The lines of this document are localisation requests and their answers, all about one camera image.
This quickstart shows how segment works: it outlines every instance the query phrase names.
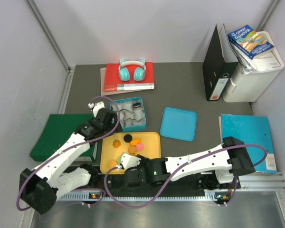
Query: cat ear headphones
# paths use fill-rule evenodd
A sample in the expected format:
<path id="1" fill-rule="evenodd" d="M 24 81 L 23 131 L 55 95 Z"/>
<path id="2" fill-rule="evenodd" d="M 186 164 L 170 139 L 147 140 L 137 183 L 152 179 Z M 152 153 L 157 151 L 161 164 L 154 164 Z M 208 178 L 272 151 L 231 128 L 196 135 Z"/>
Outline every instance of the cat ear headphones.
<path id="1" fill-rule="evenodd" d="M 124 68 L 127 65 L 138 65 L 140 67 L 135 69 L 134 72 L 134 80 L 135 81 L 143 81 L 144 77 L 146 75 L 146 60 L 140 60 L 140 61 L 125 61 L 125 60 L 120 60 L 120 65 L 118 68 L 118 74 L 119 78 L 122 81 L 129 81 L 130 80 L 130 73 L 127 68 Z"/>

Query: teal plastic lid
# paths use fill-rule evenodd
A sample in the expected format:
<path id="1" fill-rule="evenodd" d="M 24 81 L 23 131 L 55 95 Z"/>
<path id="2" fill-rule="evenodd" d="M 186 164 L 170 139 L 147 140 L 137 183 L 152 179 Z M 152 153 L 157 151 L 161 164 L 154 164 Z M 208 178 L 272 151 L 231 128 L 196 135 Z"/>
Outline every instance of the teal plastic lid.
<path id="1" fill-rule="evenodd" d="M 193 111 L 167 107 L 161 122 L 161 136 L 193 141 L 195 137 L 197 115 Z"/>

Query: black ball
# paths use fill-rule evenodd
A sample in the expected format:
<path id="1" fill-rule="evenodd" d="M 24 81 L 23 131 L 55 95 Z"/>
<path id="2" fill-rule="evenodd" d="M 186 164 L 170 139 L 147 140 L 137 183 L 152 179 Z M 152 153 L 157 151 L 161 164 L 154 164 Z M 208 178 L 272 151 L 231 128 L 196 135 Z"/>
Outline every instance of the black ball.
<path id="1" fill-rule="evenodd" d="M 132 136 L 130 134 L 126 134 L 123 138 L 123 140 L 126 142 L 126 143 L 129 143 L 132 141 Z"/>

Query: metal floor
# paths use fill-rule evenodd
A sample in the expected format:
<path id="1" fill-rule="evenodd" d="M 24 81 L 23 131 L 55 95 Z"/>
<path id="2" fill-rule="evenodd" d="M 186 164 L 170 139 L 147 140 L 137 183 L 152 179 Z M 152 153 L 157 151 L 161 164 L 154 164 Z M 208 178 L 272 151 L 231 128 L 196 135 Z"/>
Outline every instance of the metal floor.
<path id="1" fill-rule="evenodd" d="M 41 219 L 69 202 L 58 202 Z M 127 202 L 139 205 L 139 202 Z M 125 209 L 103 202 L 88 209 L 72 205 L 43 223 L 35 213 L 32 228 L 285 228 L 275 192 L 236 192 L 228 207 L 212 202 L 155 202 Z"/>

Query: white wall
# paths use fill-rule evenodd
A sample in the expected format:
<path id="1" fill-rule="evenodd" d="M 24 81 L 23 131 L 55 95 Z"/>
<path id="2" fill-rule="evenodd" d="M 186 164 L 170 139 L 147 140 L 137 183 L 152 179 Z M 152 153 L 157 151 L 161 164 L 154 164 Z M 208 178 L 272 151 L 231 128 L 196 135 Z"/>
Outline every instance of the white wall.
<path id="1" fill-rule="evenodd" d="M 203 61 L 216 23 L 256 28 L 268 0 L 35 0 L 69 65 Z"/>
<path id="2" fill-rule="evenodd" d="M 23 0 L 0 1 L 0 228 L 16 227 L 19 175 L 54 113 L 66 71 Z"/>
<path id="3" fill-rule="evenodd" d="M 285 0 L 266 26 L 285 64 Z M 285 177 L 285 68 L 253 104 L 257 115 L 267 115 L 273 138 L 275 158 Z"/>

